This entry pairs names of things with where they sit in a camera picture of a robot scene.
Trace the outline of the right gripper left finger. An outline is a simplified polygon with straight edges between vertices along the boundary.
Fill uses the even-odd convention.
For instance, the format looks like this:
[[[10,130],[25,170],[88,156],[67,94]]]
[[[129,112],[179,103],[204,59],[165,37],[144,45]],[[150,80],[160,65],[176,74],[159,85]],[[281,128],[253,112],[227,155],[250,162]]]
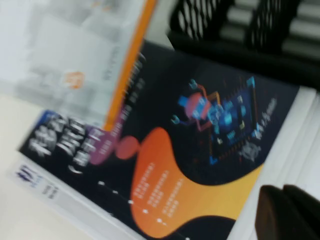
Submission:
[[[260,188],[255,217],[259,240],[316,240],[284,190],[273,185]]]

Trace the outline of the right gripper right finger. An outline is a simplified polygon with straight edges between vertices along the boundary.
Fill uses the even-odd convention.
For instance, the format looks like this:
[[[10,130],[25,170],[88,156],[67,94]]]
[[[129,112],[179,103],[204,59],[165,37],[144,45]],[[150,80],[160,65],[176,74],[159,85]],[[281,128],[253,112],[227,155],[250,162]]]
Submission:
[[[293,202],[299,215],[320,239],[320,201],[295,185],[285,185],[284,193]]]

